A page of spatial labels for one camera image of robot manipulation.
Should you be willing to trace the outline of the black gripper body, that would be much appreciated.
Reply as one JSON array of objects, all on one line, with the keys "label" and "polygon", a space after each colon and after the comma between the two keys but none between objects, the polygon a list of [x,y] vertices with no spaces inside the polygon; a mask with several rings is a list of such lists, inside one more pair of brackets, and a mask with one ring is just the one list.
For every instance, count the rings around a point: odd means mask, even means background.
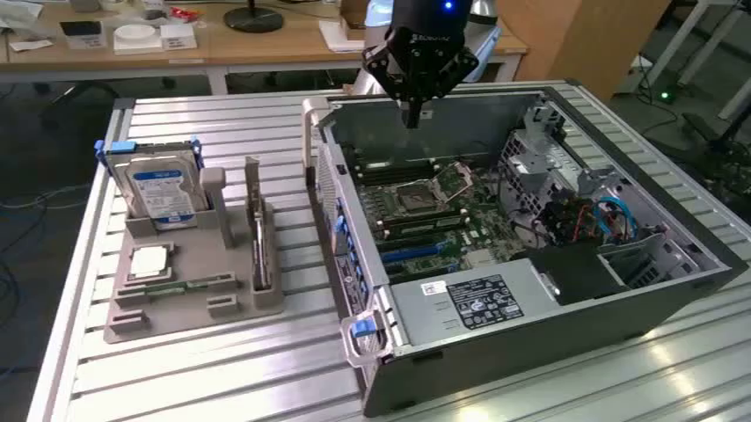
[{"label": "black gripper body", "polygon": [[414,58],[425,50],[453,51],[465,45],[469,21],[469,1],[397,1],[390,29],[407,28],[411,34],[405,43],[401,68],[414,85]]}]

